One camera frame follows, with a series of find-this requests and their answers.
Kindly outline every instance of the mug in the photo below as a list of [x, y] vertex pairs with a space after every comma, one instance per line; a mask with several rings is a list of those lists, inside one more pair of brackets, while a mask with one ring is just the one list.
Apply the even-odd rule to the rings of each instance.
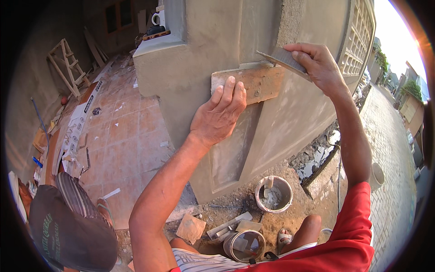
[[159, 18], [159, 20], [160, 20], [160, 24], [159, 24], [159, 25], [164, 26], [164, 28], [166, 29], [166, 24], [165, 24], [165, 21], [164, 21], [164, 10], [161, 10], [161, 11], [159, 11], [159, 12], [157, 12], [157, 13], [154, 13], [154, 14], [153, 14], [153, 17], [151, 18], [151, 22], [153, 23], [153, 25], [158, 25], [158, 24], [154, 21], [154, 18], [155, 18], [155, 17], [158, 17], [158, 18]]

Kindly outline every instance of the notched trowel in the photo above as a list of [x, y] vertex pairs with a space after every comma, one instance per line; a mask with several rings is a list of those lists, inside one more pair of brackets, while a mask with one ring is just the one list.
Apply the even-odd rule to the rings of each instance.
[[310, 76], [307, 74], [307, 70], [294, 60], [290, 51], [287, 51], [282, 47], [277, 47], [275, 48], [271, 56], [260, 51], [257, 51], [257, 53], [261, 56], [264, 56], [266, 60], [270, 61], [274, 65], [279, 64], [282, 67], [285, 67], [288, 70], [298, 74], [309, 82], [313, 82]]

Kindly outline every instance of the man's left hand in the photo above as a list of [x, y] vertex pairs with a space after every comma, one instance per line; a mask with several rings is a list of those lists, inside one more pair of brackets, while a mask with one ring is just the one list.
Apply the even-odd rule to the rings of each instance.
[[246, 108], [246, 90], [243, 82], [229, 77], [225, 86], [218, 86], [210, 100], [201, 105], [191, 123], [191, 135], [206, 148], [231, 135], [240, 114]]

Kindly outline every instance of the bucket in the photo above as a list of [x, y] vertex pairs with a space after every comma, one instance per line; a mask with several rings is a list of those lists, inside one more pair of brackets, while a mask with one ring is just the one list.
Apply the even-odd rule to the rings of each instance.
[[378, 190], [384, 184], [384, 181], [385, 181], [384, 172], [382, 171], [379, 164], [374, 162], [371, 165], [371, 174], [370, 174], [370, 179], [368, 181], [371, 187], [371, 192], [373, 193], [374, 191]]
[[293, 200], [293, 191], [290, 187], [290, 184], [285, 179], [278, 176], [272, 177], [274, 177], [272, 188], [277, 188], [281, 192], [282, 196], [282, 199], [279, 201], [277, 207], [275, 209], [270, 209], [260, 201], [260, 197], [264, 197], [264, 185], [266, 184], [268, 177], [262, 178], [255, 188], [255, 201], [257, 202], [257, 206], [265, 212], [280, 213], [290, 207]]
[[225, 253], [236, 262], [249, 262], [264, 254], [266, 240], [254, 230], [235, 232], [224, 240]]

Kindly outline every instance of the puddle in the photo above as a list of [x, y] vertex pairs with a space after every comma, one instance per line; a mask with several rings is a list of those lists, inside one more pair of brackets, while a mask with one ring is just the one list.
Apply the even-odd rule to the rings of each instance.
[[[329, 142], [336, 144], [340, 140], [340, 132], [338, 130], [334, 130], [332, 136], [329, 137]], [[304, 178], [309, 178], [326, 160], [329, 153], [334, 149], [334, 146], [330, 146], [328, 148], [319, 146], [314, 154], [314, 160], [311, 160], [304, 164], [301, 168], [296, 170], [296, 173], [299, 176], [299, 182], [302, 183]]]

